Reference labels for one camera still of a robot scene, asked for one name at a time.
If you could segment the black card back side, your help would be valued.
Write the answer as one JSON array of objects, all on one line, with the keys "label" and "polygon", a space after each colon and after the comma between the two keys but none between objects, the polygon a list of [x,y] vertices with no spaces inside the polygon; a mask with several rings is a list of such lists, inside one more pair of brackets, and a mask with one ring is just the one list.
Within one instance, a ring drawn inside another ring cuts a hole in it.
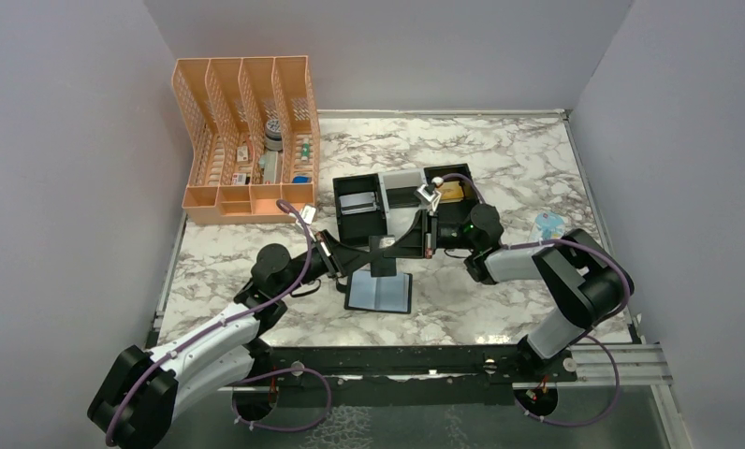
[{"label": "black card back side", "polygon": [[369,248],[374,255],[370,262],[371,276],[374,278],[394,277],[397,275],[397,261],[384,255],[385,249],[395,242],[391,235],[370,236]]}]

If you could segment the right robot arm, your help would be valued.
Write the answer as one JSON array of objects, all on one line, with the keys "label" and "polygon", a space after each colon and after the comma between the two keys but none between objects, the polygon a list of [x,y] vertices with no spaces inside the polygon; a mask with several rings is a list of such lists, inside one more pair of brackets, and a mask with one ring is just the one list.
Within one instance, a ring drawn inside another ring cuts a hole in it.
[{"label": "right robot arm", "polygon": [[475,282],[542,281],[555,308],[519,341],[515,358],[518,373],[537,381],[568,346],[619,313],[634,284],[582,229],[512,245],[502,244],[503,232],[498,211],[488,204],[474,205],[464,221],[449,224],[421,210],[402,237],[376,252],[390,259],[427,259],[437,249],[462,249],[469,253],[464,266]]}]

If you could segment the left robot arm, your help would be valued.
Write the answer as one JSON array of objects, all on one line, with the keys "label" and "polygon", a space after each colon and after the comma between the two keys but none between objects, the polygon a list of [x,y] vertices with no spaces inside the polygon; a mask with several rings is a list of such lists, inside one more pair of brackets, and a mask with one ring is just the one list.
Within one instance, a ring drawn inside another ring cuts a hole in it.
[{"label": "left robot arm", "polygon": [[347,276],[374,256],[326,231],[307,238],[298,257],[280,244],[263,247],[250,281],[207,323],[149,351],[122,351],[88,408],[89,419],[104,430],[109,447],[152,448],[177,416],[218,388],[285,374],[260,339],[284,314],[283,298],[323,276]]}]

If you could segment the black leather card holder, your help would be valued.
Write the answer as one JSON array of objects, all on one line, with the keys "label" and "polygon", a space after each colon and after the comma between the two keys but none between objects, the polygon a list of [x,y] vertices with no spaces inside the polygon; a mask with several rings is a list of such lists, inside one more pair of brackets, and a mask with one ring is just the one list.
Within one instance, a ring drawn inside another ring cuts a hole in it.
[{"label": "black leather card holder", "polygon": [[369,270],[359,270],[348,279],[344,308],[409,314],[412,309],[412,287],[413,275],[410,273],[374,277]]}]

